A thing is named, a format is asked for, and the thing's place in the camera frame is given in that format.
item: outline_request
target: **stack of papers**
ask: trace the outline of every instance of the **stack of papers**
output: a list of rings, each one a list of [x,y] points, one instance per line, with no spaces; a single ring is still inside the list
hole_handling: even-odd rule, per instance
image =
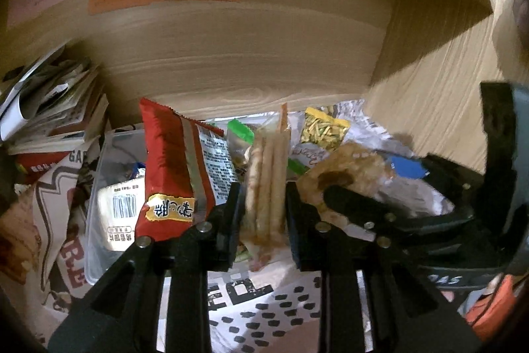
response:
[[[89,58],[65,60],[64,45],[42,56],[0,94],[0,139],[9,154],[74,150],[99,135],[108,100]]]

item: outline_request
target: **food package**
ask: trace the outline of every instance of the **food package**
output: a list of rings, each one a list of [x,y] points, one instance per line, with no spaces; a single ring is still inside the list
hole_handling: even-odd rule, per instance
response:
[[[246,212],[241,239],[258,245],[285,244],[285,186],[290,128],[286,104],[260,127],[250,152],[246,175]]]
[[[325,205],[324,190],[339,185],[373,197],[393,176],[393,169],[378,153],[355,142],[347,142],[303,174],[297,180],[297,188],[301,200],[314,205],[322,220],[344,229],[349,224],[348,219]]]
[[[137,237],[179,237],[224,204],[237,182],[223,131],[185,118],[171,108],[140,100],[147,161],[145,199]]]
[[[351,123],[334,118],[316,108],[305,110],[305,124],[301,143],[311,142],[327,151],[336,150],[342,143]]]
[[[144,202],[143,177],[104,187],[97,192],[97,209],[106,249],[125,251],[134,242],[134,226]]]

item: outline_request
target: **blue package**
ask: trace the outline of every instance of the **blue package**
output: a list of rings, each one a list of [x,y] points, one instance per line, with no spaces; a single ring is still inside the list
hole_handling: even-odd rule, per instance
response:
[[[389,157],[389,161],[399,177],[419,180],[428,174],[420,160],[393,155]]]
[[[136,162],[132,168],[132,174],[129,180],[134,178],[145,177],[145,164],[141,162]]]

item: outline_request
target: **plastic container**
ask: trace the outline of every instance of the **plastic container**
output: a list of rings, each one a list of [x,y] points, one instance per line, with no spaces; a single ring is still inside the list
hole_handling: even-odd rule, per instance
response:
[[[130,178],[134,164],[145,163],[145,130],[127,132],[107,132],[101,156],[97,164],[94,186],[88,207],[88,247],[85,259],[85,277],[95,284],[105,271],[116,262],[122,252],[108,250],[104,244],[106,232],[102,230],[97,192],[107,186],[126,181]]]

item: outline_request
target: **red snack bag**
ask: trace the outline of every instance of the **red snack bag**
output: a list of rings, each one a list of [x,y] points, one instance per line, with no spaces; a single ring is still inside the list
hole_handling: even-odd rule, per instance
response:
[[[136,237],[179,237],[227,200],[237,181],[223,132],[149,99],[140,100],[147,161]]]

